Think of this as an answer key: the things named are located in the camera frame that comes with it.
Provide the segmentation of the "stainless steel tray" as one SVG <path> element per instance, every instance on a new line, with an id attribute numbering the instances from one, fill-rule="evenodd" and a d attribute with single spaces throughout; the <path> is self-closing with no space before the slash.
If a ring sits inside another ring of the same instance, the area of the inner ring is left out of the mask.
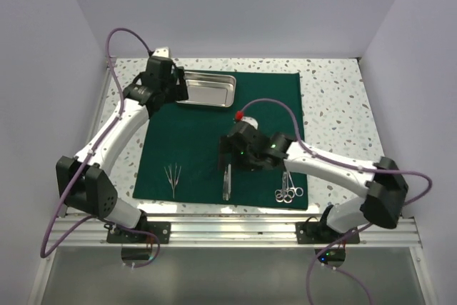
<path id="1" fill-rule="evenodd" d="M 184 79 L 189 98 L 179 104 L 229 108 L 234 103 L 236 77 L 229 74 L 210 74 L 186 71 Z"/>

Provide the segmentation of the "green surgical cloth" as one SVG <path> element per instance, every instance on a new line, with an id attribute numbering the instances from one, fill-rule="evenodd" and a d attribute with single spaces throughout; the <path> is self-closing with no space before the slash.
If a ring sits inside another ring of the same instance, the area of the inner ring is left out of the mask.
<path id="1" fill-rule="evenodd" d="M 236 78 L 236 90 L 229 108 L 173 103 L 164 105 L 151 117 L 134 187 L 135 199 L 307 210 L 304 174 L 292 174 L 294 184 L 303 187 L 303 196 L 290 204 L 276 201 L 274 193 L 282 181 L 278 169 L 232 169 L 231 196 L 229 201 L 223 200 L 224 170 L 218 168 L 219 139 L 233 128 L 235 113 L 248 102 L 260 98 L 281 101 L 296 116 L 301 137 L 304 137 L 299 73 L 238 72 L 232 75 Z M 254 104 L 246 115 L 257 120 L 263 134 L 271 136 L 281 132 L 295 137 L 290 115 L 278 104 Z M 177 172 L 181 167 L 174 197 L 165 172 L 170 165 L 173 171 L 176 165 Z"/>

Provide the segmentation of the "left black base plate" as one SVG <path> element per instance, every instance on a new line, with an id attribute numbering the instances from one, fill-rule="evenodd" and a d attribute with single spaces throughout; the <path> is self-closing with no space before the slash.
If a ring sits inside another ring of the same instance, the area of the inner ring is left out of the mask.
<path id="1" fill-rule="evenodd" d="M 171 235 L 171 223 L 167 221 L 144 222 L 135 229 L 122 229 L 113 224 L 104 224 L 108 230 L 106 242 L 109 244 L 167 244 Z"/>

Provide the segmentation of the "steel scalpel handle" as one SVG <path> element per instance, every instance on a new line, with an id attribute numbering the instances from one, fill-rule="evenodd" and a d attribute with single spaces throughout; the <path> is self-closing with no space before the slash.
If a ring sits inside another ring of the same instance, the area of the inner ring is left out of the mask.
<path id="1" fill-rule="evenodd" d="M 224 172 L 222 197 L 223 197 L 224 201 L 229 200 L 229 172 L 228 172 L 228 169 L 226 169 Z"/>
<path id="2" fill-rule="evenodd" d="M 231 198 L 231 164 L 228 164 L 226 168 L 226 180 L 225 180 L 225 200 L 228 201 Z"/>

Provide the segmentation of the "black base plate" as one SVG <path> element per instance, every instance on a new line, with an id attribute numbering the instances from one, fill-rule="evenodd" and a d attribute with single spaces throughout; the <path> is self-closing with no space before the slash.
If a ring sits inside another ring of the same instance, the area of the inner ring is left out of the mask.
<path id="1" fill-rule="evenodd" d="M 344 233 L 338 233 L 315 217 L 295 223 L 295 234 L 298 244 L 330 244 L 340 239 Z"/>
<path id="2" fill-rule="evenodd" d="M 135 229 L 122 229 L 113 224 L 104 224 L 108 230 L 106 242 L 109 244 L 167 244 L 171 235 L 171 223 L 167 221 L 144 222 Z"/>

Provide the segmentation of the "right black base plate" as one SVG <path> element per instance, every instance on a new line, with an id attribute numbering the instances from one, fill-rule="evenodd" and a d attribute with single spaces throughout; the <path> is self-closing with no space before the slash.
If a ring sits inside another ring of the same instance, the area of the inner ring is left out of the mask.
<path id="1" fill-rule="evenodd" d="M 295 234 L 298 244 L 330 244 L 340 239 L 344 233 L 338 233 L 315 217 L 295 223 Z"/>

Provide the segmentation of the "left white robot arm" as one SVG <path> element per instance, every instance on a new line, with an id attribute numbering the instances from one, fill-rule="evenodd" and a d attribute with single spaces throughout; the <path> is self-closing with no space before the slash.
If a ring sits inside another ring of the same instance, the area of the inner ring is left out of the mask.
<path id="1" fill-rule="evenodd" d="M 167 57 L 150 56 L 146 68 L 127 87 L 109 120 L 75 156 L 56 164 L 60 197 L 67 207 L 123 227 L 138 243 L 148 235 L 142 211 L 118 197 L 109 175 L 133 135 L 165 104 L 187 100 L 184 69 Z"/>

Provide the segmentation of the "aluminium rail frame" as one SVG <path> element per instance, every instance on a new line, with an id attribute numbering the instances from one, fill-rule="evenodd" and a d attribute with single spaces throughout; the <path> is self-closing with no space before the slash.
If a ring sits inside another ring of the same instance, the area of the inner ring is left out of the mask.
<path id="1" fill-rule="evenodd" d="M 383 156 L 355 59 L 171 59 L 184 71 L 210 74 L 300 75 L 303 132 L 290 115 L 295 138 L 350 159 Z M 133 83 L 148 59 L 112 62 L 121 90 Z M 51 217 L 42 256 L 53 264 L 50 290 L 57 303 L 155 304 L 429 304 L 421 240 L 415 222 L 399 217 L 395 229 L 358 226 L 330 244 L 298 244 L 295 223 L 355 198 L 339 185 L 306 175 L 307 210 L 133 197 L 148 123 L 126 144 L 109 178 L 118 197 L 148 221 L 171 223 L 167 244 L 109 244 L 104 224 L 76 209 Z"/>

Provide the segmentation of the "small steel hemostat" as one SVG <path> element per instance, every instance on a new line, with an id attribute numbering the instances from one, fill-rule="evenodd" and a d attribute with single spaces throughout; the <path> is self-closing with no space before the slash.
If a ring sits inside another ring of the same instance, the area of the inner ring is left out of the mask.
<path id="1" fill-rule="evenodd" d="M 285 195 L 287 193 L 286 191 L 286 182 L 287 182 L 287 173 L 286 172 L 283 172 L 282 173 L 282 177 L 281 177 L 281 188 L 280 189 L 277 189 L 275 190 L 275 200 L 277 202 L 283 202 L 284 201 L 284 198 L 285 198 Z"/>

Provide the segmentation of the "steel surgical scissors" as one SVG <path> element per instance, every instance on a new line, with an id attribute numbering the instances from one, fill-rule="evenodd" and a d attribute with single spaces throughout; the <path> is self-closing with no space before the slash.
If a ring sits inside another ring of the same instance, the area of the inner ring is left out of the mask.
<path id="1" fill-rule="evenodd" d="M 281 188 L 276 192 L 276 199 L 279 202 L 290 204 L 293 201 L 295 192 L 289 186 L 289 173 L 283 172 Z"/>

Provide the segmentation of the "steel forceps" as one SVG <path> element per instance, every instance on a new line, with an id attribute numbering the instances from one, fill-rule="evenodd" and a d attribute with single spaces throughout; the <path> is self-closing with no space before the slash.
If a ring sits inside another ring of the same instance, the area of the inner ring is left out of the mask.
<path id="1" fill-rule="evenodd" d="M 181 174 L 181 166 L 179 166 L 178 164 L 175 164 L 174 175 L 172 176 L 172 181 L 173 181 L 173 186 L 172 186 L 173 199 L 175 199 L 175 196 L 176 196 L 176 188 L 177 188 L 178 183 L 179 183 L 180 174 Z"/>
<path id="2" fill-rule="evenodd" d="M 164 171 L 166 174 L 166 178 L 171 186 L 171 194 L 172 199 L 175 199 L 176 194 L 176 177 L 174 175 L 174 170 L 172 169 L 172 165 L 168 165 L 164 167 Z"/>

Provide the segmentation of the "long steel hemostat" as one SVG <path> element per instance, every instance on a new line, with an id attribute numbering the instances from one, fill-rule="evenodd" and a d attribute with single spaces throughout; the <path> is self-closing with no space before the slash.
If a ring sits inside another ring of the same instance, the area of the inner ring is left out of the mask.
<path id="1" fill-rule="evenodd" d="M 290 198 L 293 198 L 295 196 L 303 196 L 304 195 L 303 188 L 295 186 L 291 173 L 287 172 L 286 175 L 287 175 L 286 190 L 287 190 L 288 196 Z"/>

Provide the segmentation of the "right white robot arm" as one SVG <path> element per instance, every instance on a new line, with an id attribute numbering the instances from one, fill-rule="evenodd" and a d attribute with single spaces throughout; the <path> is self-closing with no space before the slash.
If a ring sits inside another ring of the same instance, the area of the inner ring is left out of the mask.
<path id="1" fill-rule="evenodd" d="M 281 132 L 268 137 L 247 121 L 236 122 L 220 137 L 219 164 L 244 171 L 280 169 L 306 174 L 353 192 L 354 199 L 328 206 L 319 221 L 304 228 L 308 236 L 329 243 L 367 224 L 395 229 L 408 193 L 408 185 L 392 159 L 382 157 L 372 162 L 346 158 Z"/>

